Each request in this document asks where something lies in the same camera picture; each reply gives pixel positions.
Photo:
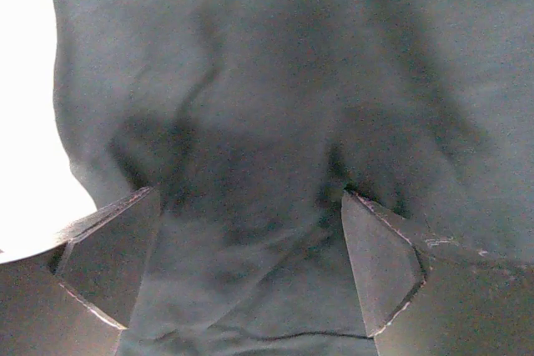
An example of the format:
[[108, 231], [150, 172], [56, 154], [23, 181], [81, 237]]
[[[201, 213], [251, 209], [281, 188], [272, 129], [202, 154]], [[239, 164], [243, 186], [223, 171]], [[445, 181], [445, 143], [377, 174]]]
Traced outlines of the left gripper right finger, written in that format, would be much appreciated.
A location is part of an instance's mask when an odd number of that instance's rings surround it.
[[532, 354], [531, 264], [463, 247], [355, 193], [341, 218], [378, 354]]

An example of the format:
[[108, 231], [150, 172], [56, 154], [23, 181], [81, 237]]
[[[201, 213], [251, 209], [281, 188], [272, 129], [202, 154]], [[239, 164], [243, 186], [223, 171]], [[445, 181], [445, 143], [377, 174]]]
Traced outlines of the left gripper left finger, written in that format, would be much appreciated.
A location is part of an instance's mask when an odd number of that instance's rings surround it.
[[114, 355], [159, 229], [141, 188], [63, 228], [44, 249], [1, 252], [3, 355]]

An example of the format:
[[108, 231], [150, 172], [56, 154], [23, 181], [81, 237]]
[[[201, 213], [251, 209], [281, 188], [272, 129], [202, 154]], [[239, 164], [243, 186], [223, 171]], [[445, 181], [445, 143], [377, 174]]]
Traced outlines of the black t-shirt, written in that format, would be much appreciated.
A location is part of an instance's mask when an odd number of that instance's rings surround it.
[[372, 355], [346, 187], [533, 259], [533, 0], [53, 0], [98, 207], [162, 223], [121, 355]]

